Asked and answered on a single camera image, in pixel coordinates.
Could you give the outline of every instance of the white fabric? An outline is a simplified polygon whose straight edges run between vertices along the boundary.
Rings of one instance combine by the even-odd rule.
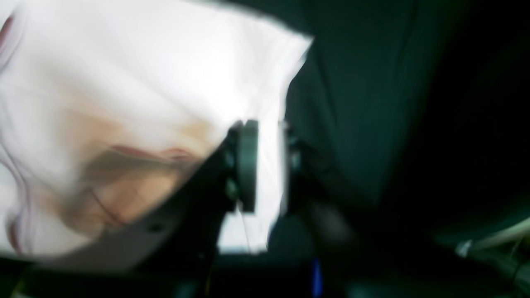
[[[31,173],[31,187],[69,200],[84,162],[99,150],[94,140],[149,152],[184,147],[203,159],[233,123],[256,119],[257,212],[228,215],[219,246],[266,249],[281,196],[277,122],[309,37],[218,3],[2,0],[0,24],[15,9],[24,30],[9,63],[0,65],[1,112],[9,121],[1,130],[5,149],[23,165],[20,175]],[[0,152],[0,160],[9,157]],[[20,210],[23,191],[7,166],[0,165],[3,222]],[[30,199],[35,193],[30,188]],[[53,255],[89,241],[41,205],[24,216],[31,231],[24,253]],[[3,228],[0,249],[13,252]]]

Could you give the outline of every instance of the white cloth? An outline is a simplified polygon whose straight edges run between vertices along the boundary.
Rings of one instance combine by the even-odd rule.
[[[33,187],[68,201],[96,143],[148,152],[186,148],[204,159],[233,123],[256,119],[257,212],[227,215],[219,246],[266,249],[282,191],[277,123],[311,38],[219,3],[0,1],[0,24],[10,15],[14,33],[5,49],[14,54],[0,51],[0,63],[9,60],[0,65],[3,222],[24,208],[21,197],[46,197]],[[16,175],[27,179],[27,195],[8,170],[11,157]],[[24,254],[54,255],[89,241],[39,204],[22,214]],[[13,252],[6,229],[0,249]]]

